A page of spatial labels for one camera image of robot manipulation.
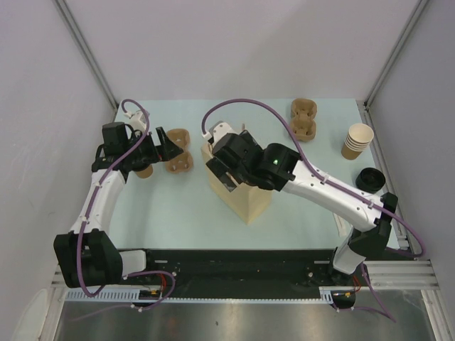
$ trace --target metal plate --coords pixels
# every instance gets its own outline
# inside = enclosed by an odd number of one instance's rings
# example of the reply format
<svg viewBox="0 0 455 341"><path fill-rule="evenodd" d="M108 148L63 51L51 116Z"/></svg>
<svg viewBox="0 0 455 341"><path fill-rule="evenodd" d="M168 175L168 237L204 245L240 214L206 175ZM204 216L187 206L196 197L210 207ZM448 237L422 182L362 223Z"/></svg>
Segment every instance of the metal plate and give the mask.
<svg viewBox="0 0 455 341"><path fill-rule="evenodd" d="M360 310L337 313L329 305L285 303L163 304L143 313L119 308L72 322L112 303L67 302L55 340L435 340L420 291L379 294L398 323ZM358 294L357 305L377 307L368 292Z"/></svg>

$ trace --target purple cable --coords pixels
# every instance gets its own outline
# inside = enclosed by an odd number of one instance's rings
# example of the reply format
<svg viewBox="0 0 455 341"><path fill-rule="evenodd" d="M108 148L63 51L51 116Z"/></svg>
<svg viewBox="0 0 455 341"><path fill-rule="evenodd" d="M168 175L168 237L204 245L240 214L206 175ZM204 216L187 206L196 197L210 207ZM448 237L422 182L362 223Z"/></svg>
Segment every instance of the purple cable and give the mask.
<svg viewBox="0 0 455 341"><path fill-rule="evenodd" d="M295 137L294 132L292 131L291 127L287 124L287 122L283 119L283 117L280 114L278 114L278 112L276 112L273 108L271 108L270 106L266 105L265 103L256 101L254 99L236 98L236 99L230 99L228 101L224 101L224 102L219 103L218 105L215 105L202 118L201 128L202 128L202 132L204 134L207 132L205 130L205 122L207 121L207 118L210 116L210 114L212 114L215 110L217 110L217 109L219 109L221 107L224 107L225 105L232 104L232 103L256 104L256 105L259 105L260 107L263 107L264 109L268 110L273 115L275 115L275 117L278 118L278 120L283 124L284 128L287 130L289 136L291 137L292 141L294 142L294 145L297 148L297 151L300 154L301 160L305 163L305 166L310 170L311 173L313 173L313 175L316 178L318 178L321 181L324 180L324 177L321 174L319 174L314 169L314 167L311 165L311 163L308 160L308 158L305 156L305 153L302 150L302 148L300 147L300 144L297 141L297 138ZM335 183L335 182L333 182L331 180L327 180L326 183L328 183L330 186L336 188L337 190L340 190L340 191L342 191L344 193L347 193L347 194L351 195L352 197L354 197L354 198L360 200L361 202L363 202L364 204L367 204L367 205L372 204L371 201L369 201L365 197L353 192L352 190L349 190L349 189L343 187L342 185L339 185L339 184L337 184L337 183ZM417 240L417 242L420 245L420 249L421 249L421 252L418 253L418 254L412 254L412 253L409 253L407 251L402 251L402 250L395 250L395 249L391 249L389 247L387 248L388 251L391 251L391 252L394 252L394 253L397 253L397 254L401 254L403 256L410 256L410 257L421 257L421 256L425 255L425 252L427 250L427 248L425 247L425 243L420 238L420 236L414 231L414 229L409 226L409 224L407 224L401 217L398 217L395 213L392 213L391 211L385 209L384 207L381 207L379 205L373 204L373 208L385 213L386 215L388 215L389 217L392 217L393 219L397 220L401 225L403 225L405 227L405 229L407 231L409 231L409 233L412 234L412 236Z"/></svg>
<svg viewBox="0 0 455 341"><path fill-rule="evenodd" d="M149 131L149 128L150 128L150 121L149 121L148 112L138 102L134 101L133 99L124 99L122 101L122 110L123 110L123 112L127 112L126 109L125 109L125 102L131 102L131 103L137 105L137 107L144 113L144 117L145 117L145 120L146 120L146 129L145 129L145 132L139 138L139 140L134 144L134 146L132 146L130 149L128 149L128 151L125 154L120 156L105 171L105 173L100 178L100 181L99 181L100 182L100 186L101 186L102 182L105 180L105 178L112 171L112 169L114 169L115 166L117 166L119 163L121 163L129 154L131 154L133 152L134 149L136 149L139 146L139 144L141 144L141 142L146 138L147 132ZM92 197L90 198L90 201L89 201L88 206L87 206L87 210L85 211L85 218L86 218L87 221L88 221L88 218L90 216L90 212L92 211L93 204L95 203L95 198L97 197L97 194L98 194L98 192L100 190L100 186L95 187L95 189L93 190ZM105 286L100 286L94 293L89 292L88 289L87 289L87 286L85 286L84 277L82 275L82 237L84 235L84 231L85 231L86 226L87 226L87 222L86 221L82 222L82 224L80 226L79 235L77 236L77 249L76 249L77 279L79 281L79 285L80 285L82 291L84 292L84 294L87 295L88 297L95 297L98 293L100 293L100 291Z"/></svg>
<svg viewBox="0 0 455 341"><path fill-rule="evenodd" d="M370 307L352 307L352 308L338 308L335 303L332 304L332 307L336 309L337 311L348 311L348 310L365 310L365 311L372 311L374 313L381 314L382 316L385 316L386 318L391 319L393 323L396 323L397 320L393 317L393 315L390 313L390 311L385 307L385 304L381 301L379 298L378 294L376 291L373 289L373 286L371 285L370 279L368 278L368 275L365 270L365 264L361 263L360 264L360 270L362 271L362 277L365 279L365 282L367 283L368 288L370 289L370 292L375 296L376 302L381 306L382 310L376 309L376 308L370 308Z"/></svg>
<svg viewBox="0 0 455 341"><path fill-rule="evenodd" d="M163 275L166 275L166 276L171 278L171 280L172 280L171 289L169 289L169 292L166 295L164 295L159 300L157 300L157 302L155 302L152 305L149 305L147 307L142 307L142 311L153 309L158 304L160 304L161 302L166 300L172 294L174 288L176 287L176 279L172 276L172 274L170 274L169 272L166 272L166 271L142 271L142 272L134 272L134 273L128 275L128 277L137 277L137 276L157 275L157 274L163 274ZM94 311L93 313L88 313L86 315L82 315L82 316L79 316L77 318L73 318L71 321L76 322L76 321L84 320L85 318L90 318L90 317L98 315L100 313L104 313L104 312L106 312L108 310L113 310L113 309L117 309L117 308L131 308L131 305L130 304L111 305L109 307Z"/></svg>

